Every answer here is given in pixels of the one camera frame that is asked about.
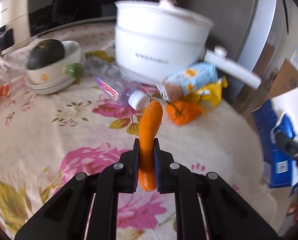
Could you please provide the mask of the torn blue toothpaste box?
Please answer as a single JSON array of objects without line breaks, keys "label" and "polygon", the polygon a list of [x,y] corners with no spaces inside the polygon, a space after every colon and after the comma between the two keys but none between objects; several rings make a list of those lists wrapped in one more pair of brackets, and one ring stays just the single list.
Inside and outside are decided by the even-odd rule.
[{"label": "torn blue toothpaste box", "polygon": [[252,111],[263,151],[263,178],[271,189],[298,187],[298,87]]}]

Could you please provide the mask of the long orange peel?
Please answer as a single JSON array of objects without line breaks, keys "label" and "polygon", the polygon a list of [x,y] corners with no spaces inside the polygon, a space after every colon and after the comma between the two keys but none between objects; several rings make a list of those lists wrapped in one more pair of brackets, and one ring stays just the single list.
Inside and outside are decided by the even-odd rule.
[{"label": "long orange peel", "polygon": [[163,108],[153,100],[146,108],[139,129],[139,182],[144,191],[156,189],[154,176],[153,147],[154,138],[160,128]]}]

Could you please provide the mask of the upper cardboard box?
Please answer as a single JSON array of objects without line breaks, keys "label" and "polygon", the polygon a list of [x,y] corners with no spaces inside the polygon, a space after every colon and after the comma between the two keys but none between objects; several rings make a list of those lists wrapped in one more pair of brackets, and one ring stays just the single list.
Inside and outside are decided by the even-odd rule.
[{"label": "upper cardboard box", "polygon": [[284,94],[298,87],[298,71],[285,60],[264,100]]}]

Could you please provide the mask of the floral tablecloth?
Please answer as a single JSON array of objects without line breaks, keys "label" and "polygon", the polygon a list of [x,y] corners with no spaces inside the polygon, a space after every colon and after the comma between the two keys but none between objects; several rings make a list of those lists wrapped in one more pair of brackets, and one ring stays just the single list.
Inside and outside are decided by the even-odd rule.
[{"label": "floral tablecloth", "polygon": [[[52,95],[36,95],[24,75],[30,47],[0,60],[0,227],[9,238],[78,172],[94,174],[118,161],[138,136],[142,113],[103,94],[92,78]],[[161,149],[191,171],[217,172],[276,230],[277,201],[260,183],[261,146],[254,130],[227,102],[184,126],[164,115]]]}]

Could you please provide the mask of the yellow snack wrapper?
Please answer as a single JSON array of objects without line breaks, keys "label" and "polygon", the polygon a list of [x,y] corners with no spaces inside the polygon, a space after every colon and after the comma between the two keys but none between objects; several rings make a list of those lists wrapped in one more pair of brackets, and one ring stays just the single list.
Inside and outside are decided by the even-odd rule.
[{"label": "yellow snack wrapper", "polygon": [[199,90],[185,96],[185,99],[195,103],[206,101],[216,108],[221,103],[223,89],[227,88],[227,86],[228,82],[226,77],[221,77],[217,82],[209,83]]}]

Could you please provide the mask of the orange peel piece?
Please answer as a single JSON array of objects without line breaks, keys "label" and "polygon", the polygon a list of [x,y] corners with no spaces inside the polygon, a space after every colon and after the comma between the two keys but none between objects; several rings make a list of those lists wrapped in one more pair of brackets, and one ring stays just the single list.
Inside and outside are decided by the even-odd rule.
[{"label": "orange peel piece", "polygon": [[207,116],[207,112],[197,103],[188,101],[168,102],[166,111],[170,120],[179,126],[192,122],[202,114]]}]

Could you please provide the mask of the light blue snack packet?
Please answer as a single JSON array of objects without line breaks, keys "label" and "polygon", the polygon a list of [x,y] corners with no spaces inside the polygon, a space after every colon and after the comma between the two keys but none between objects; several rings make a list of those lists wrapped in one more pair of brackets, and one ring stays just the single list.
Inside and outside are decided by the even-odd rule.
[{"label": "light blue snack packet", "polygon": [[159,81],[156,87],[165,101],[174,102],[217,80],[215,65],[199,62]]}]

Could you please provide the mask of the white plate under bowl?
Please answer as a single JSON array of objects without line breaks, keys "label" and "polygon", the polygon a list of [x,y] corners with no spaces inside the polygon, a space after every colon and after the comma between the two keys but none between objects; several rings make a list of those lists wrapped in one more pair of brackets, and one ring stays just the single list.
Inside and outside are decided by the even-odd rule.
[{"label": "white plate under bowl", "polygon": [[52,94],[58,92],[59,90],[63,90],[64,88],[70,86],[74,81],[76,81],[76,79],[73,79],[69,76],[68,78],[65,77],[60,81],[52,82],[50,85],[34,86],[29,83],[28,77],[26,75],[26,85],[30,90],[32,90],[36,94]]}]

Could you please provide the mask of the clear plastic bottle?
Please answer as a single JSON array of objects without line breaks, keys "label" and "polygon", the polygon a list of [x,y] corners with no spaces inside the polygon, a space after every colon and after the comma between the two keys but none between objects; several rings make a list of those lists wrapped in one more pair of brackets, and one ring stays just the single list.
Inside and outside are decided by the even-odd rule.
[{"label": "clear plastic bottle", "polygon": [[118,105],[139,111],[149,103],[142,84],[124,76],[117,66],[91,56],[84,61],[83,68],[84,73],[94,77],[98,87]]}]

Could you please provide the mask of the grey refrigerator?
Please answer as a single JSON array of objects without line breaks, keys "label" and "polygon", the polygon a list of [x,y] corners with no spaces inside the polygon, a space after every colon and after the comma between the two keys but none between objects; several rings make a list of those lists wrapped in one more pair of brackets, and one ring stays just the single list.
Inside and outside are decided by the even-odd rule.
[{"label": "grey refrigerator", "polygon": [[227,57],[253,71],[276,14],[277,0],[176,0],[182,8],[210,18],[214,27],[206,42],[221,46]]}]

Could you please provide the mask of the dark green squash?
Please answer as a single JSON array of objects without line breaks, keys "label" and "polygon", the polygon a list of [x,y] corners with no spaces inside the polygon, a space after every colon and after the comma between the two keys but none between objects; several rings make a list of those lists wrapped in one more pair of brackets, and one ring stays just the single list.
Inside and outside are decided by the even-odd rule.
[{"label": "dark green squash", "polygon": [[59,40],[43,40],[30,51],[26,68],[28,70],[40,69],[56,63],[64,57],[65,48]]}]

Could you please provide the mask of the white electric cooking pot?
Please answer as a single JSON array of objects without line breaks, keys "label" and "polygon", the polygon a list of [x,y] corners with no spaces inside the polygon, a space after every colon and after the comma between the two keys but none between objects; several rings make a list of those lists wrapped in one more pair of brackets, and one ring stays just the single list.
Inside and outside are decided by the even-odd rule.
[{"label": "white electric cooking pot", "polygon": [[206,49],[213,22],[174,3],[174,0],[115,3],[115,58],[118,66],[133,74],[138,81],[155,85],[192,64],[206,61],[257,89],[260,77],[228,59],[223,47]]}]

